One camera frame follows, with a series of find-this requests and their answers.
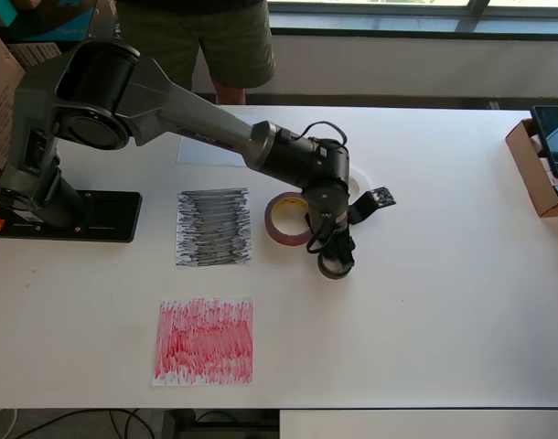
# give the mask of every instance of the person's leg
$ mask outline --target person's leg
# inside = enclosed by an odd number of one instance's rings
[[[123,41],[147,55],[176,84],[191,90],[199,50],[198,35],[176,14],[148,7],[117,4]]]
[[[228,87],[212,78],[216,90],[217,105],[246,105],[246,89],[242,87]]]
[[[274,75],[266,1],[239,11],[203,16],[199,23],[199,43],[217,103],[245,104],[245,89],[260,87]]]

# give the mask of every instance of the red tape roll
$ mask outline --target red tape roll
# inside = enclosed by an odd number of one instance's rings
[[[267,229],[269,236],[280,244],[289,245],[291,247],[304,245],[312,238],[311,230],[306,230],[298,235],[288,235],[277,229],[273,223],[273,214],[279,208],[289,203],[295,203],[307,210],[307,202],[303,199],[301,194],[297,192],[285,192],[273,198],[269,201],[269,204],[267,204],[267,208],[264,210],[264,227]]]

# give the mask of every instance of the person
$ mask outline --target person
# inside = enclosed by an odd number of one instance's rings
[[[123,41],[191,90],[199,49],[217,104],[244,105],[274,75],[266,0],[119,0]]]

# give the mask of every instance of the paper sheet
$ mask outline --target paper sheet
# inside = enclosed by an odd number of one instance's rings
[[[177,195],[176,265],[251,260],[249,189],[188,190]]]
[[[161,303],[154,386],[252,381],[250,298]]]
[[[251,124],[258,123],[263,119],[261,116],[249,114],[237,115],[236,117]],[[181,139],[181,145],[177,153],[177,162],[204,166],[246,166],[240,154],[204,144],[197,140],[188,139],[187,137],[182,137]]]

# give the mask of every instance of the black mounting plate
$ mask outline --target black mounting plate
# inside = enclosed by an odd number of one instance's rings
[[[0,238],[95,242],[133,240],[143,199],[141,194],[105,190],[79,190],[78,193],[91,204],[91,215],[79,227],[58,229],[23,219],[7,219]]]

